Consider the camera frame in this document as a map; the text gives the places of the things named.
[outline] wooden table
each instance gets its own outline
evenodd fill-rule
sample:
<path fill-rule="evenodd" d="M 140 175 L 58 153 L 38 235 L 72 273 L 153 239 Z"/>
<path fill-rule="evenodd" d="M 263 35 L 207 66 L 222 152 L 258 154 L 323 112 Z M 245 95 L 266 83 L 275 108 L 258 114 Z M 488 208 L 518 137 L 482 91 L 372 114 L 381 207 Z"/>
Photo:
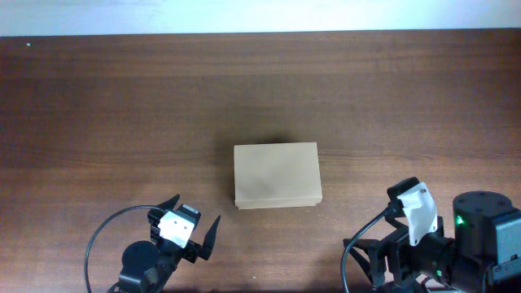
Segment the wooden table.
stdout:
<path fill-rule="evenodd" d="M 203 214 L 194 240 L 222 220 L 169 290 L 340 288 L 342 239 L 406 177 L 449 236 L 464 191 L 521 206 L 518 29 L 3 38 L 0 75 L 1 292 L 85 291 L 99 224 L 177 193 Z M 266 142 L 317 142 L 320 204 L 237 210 L 233 145 Z M 99 235 L 95 292 L 148 233 L 139 211 Z M 352 259 L 348 279 L 368 283 Z"/>

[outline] white wall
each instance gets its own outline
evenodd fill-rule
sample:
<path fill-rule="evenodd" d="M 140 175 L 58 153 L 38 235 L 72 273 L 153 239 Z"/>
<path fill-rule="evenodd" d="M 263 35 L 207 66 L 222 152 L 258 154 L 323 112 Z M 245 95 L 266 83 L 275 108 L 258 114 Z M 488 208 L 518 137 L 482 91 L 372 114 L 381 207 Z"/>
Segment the white wall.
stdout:
<path fill-rule="evenodd" d="M 0 36 L 521 27 L 521 0 L 0 0 Z"/>

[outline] wood grain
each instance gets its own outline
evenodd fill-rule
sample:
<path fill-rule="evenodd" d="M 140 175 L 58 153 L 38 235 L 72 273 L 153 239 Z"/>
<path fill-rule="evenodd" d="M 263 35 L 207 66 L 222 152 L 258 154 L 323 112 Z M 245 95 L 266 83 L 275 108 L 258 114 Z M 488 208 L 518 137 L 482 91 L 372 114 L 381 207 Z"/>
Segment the wood grain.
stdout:
<path fill-rule="evenodd" d="M 169 290 L 340 288 L 342 239 L 405 177 L 450 236 L 464 191 L 521 206 L 518 29 L 3 38 L 0 77 L 1 292 L 85 291 L 98 225 L 177 193 L 203 213 L 195 240 L 222 220 L 212 259 L 182 263 Z M 317 142 L 320 204 L 236 209 L 233 145 L 263 142 Z M 97 292 L 145 215 L 99 235 Z"/>

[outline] green led light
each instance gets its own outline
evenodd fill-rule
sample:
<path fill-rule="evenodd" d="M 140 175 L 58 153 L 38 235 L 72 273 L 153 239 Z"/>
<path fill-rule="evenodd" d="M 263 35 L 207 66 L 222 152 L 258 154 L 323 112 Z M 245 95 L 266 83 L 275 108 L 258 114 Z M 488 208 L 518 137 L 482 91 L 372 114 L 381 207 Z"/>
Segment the green led light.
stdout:
<path fill-rule="evenodd" d="M 465 224 L 465 221 L 461 218 L 461 216 L 456 217 L 456 225 Z"/>

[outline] white background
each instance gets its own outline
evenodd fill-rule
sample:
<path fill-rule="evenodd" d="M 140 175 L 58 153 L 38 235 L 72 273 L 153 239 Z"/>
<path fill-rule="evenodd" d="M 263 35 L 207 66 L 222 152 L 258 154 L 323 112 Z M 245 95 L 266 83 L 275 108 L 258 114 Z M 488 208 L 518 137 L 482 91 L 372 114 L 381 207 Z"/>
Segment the white background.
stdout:
<path fill-rule="evenodd" d="M 521 26 L 521 0 L 0 0 L 0 36 Z"/>

